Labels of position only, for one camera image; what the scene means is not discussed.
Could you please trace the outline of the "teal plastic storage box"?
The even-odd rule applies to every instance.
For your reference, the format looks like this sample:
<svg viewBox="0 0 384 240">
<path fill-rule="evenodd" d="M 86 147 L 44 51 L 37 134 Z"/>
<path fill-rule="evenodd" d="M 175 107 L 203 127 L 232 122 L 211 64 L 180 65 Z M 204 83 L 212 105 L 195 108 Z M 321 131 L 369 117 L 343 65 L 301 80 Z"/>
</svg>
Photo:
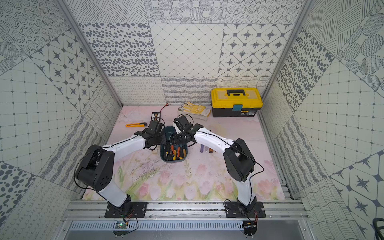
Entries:
<svg viewBox="0 0 384 240">
<path fill-rule="evenodd" d="M 161 159 L 167 163 L 182 162 L 188 155 L 187 144 L 176 144 L 177 133 L 174 127 L 165 127 L 162 130 L 164 142 L 161 147 Z"/>
</svg>

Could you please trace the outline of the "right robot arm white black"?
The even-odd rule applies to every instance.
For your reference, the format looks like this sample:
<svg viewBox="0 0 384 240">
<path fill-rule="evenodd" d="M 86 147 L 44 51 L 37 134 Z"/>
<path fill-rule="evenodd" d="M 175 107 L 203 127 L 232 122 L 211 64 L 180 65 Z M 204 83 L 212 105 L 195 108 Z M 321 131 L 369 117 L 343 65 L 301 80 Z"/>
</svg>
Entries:
<svg viewBox="0 0 384 240">
<path fill-rule="evenodd" d="M 252 177 L 262 173 L 264 167 L 257 163 L 243 139 L 230 140 L 212 133 L 201 124 L 189 122 L 186 115 L 179 115 L 173 121 L 177 135 L 174 144 L 200 144 L 222 154 L 227 171 L 238 189 L 237 202 L 242 208 L 252 208 L 257 202 L 253 191 Z"/>
</svg>

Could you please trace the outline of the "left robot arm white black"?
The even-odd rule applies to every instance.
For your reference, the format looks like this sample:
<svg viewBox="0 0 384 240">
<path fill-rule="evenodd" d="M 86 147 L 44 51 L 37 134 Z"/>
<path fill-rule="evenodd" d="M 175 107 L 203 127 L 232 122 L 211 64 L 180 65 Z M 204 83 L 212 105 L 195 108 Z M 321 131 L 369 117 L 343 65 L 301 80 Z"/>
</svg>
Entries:
<svg viewBox="0 0 384 240">
<path fill-rule="evenodd" d="M 122 208 L 129 196 L 114 182 L 114 165 L 121 158 L 143 149 L 155 150 L 163 142 L 162 122 L 152 120 L 147 128 L 131 137 L 105 146 L 90 146 L 74 172 L 75 180 L 91 187 L 109 204 Z"/>
</svg>

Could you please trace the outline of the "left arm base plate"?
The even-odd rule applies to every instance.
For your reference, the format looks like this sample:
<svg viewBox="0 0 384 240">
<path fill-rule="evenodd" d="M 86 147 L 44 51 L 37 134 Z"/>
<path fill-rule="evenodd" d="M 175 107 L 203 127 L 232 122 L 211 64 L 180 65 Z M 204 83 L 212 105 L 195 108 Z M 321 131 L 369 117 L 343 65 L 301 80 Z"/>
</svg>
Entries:
<svg viewBox="0 0 384 240">
<path fill-rule="evenodd" d="M 116 207 L 107 202 L 107 209 L 104 217 L 107 219 L 144 218 L 147 211 L 148 202 L 126 202 L 121 207 Z"/>
</svg>

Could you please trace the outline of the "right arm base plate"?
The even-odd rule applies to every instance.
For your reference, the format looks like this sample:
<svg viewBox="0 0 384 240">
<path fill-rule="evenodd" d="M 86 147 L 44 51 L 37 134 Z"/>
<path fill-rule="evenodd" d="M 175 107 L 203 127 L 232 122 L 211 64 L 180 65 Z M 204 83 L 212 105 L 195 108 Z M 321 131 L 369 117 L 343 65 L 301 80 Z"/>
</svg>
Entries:
<svg viewBox="0 0 384 240">
<path fill-rule="evenodd" d="M 227 218 L 265 218 L 266 212 L 262 202 L 254 202 L 248 207 L 238 202 L 223 202 Z"/>
</svg>

